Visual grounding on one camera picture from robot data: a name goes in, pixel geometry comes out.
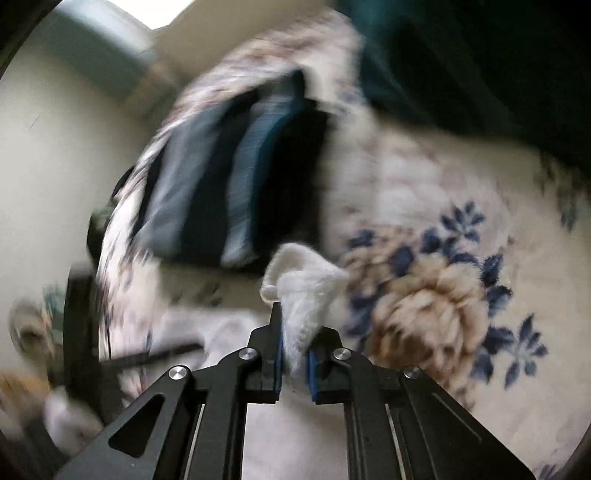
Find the bright light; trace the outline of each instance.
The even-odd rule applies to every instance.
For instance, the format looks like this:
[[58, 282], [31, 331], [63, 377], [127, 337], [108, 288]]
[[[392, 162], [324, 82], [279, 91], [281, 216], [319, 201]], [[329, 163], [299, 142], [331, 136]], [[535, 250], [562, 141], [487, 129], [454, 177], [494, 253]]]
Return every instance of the bright light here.
[[165, 27], [193, 0], [109, 0], [132, 17], [154, 30]]

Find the metal pivot bolt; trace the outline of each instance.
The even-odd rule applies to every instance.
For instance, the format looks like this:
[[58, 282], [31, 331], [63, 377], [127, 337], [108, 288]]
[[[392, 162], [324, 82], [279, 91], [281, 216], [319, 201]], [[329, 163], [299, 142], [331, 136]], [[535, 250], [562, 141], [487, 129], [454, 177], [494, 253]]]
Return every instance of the metal pivot bolt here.
[[168, 370], [168, 376], [173, 380], [180, 380], [181, 378], [185, 378], [187, 376], [187, 369], [177, 365], [176, 367], [172, 367], [170, 370]]
[[351, 350], [348, 348], [337, 348], [333, 352], [333, 355], [337, 360], [347, 360], [351, 358]]
[[238, 356], [243, 360], [252, 360], [256, 357], [256, 350], [254, 348], [246, 347], [238, 352]]
[[421, 369], [419, 367], [415, 367], [414, 365], [410, 365], [408, 367], [404, 367], [402, 371], [406, 378], [418, 378], [421, 374]]

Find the folded clothing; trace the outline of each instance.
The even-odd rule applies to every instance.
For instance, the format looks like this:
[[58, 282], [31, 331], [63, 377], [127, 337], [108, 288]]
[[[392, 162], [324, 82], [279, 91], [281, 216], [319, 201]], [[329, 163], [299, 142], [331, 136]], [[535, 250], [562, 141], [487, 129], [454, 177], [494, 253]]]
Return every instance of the folded clothing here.
[[177, 127], [148, 172], [138, 243], [207, 267], [266, 261], [313, 198], [327, 114], [304, 93], [295, 70]]

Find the dark garment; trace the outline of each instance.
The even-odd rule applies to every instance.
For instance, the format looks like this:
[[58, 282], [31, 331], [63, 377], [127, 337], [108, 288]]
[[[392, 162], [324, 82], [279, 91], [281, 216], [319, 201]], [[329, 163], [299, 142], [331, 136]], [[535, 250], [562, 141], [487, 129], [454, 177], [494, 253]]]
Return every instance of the dark garment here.
[[527, 0], [342, 0], [366, 37], [376, 107], [458, 134], [501, 134], [591, 173], [584, 42]]
[[161, 258], [243, 268], [301, 224], [327, 114], [301, 70], [195, 114], [148, 170], [137, 241]]

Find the bed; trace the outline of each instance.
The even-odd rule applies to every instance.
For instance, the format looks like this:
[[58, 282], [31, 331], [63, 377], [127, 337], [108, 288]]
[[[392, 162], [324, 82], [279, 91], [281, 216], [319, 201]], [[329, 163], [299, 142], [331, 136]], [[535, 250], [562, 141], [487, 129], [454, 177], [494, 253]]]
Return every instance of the bed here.
[[[296, 64], [308, 95], [333, 115], [317, 178], [320, 252], [345, 265], [390, 229], [411, 247], [435, 242], [432, 251], [451, 248], [477, 265], [489, 326], [470, 365], [465, 405], [537, 478], [549, 479], [591, 422], [591, 222], [577, 172], [525, 145], [409, 128], [380, 115], [356, 83], [361, 44], [348, 19], [327, 9], [247, 41], [180, 95], [120, 191], [106, 231], [100, 357], [149, 350], [175, 331], [204, 340], [206, 357], [185, 363], [205, 367], [267, 321], [259, 278], [164, 264], [129, 237], [147, 169], [174, 128]], [[365, 288], [372, 291], [363, 284], [350, 294]], [[371, 294], [363, 295], [351, 298], [358, 312], [347, 320], [360, 341]], [[135, 396], [157, 374], [131, 371], [121, 381]], [[261, 469], [268, 478], [344, 478], [342, 416], [312, 409], [297, 393], [286, 397], [276, 410], [249, 410], [244, 478], [263, 478]]]

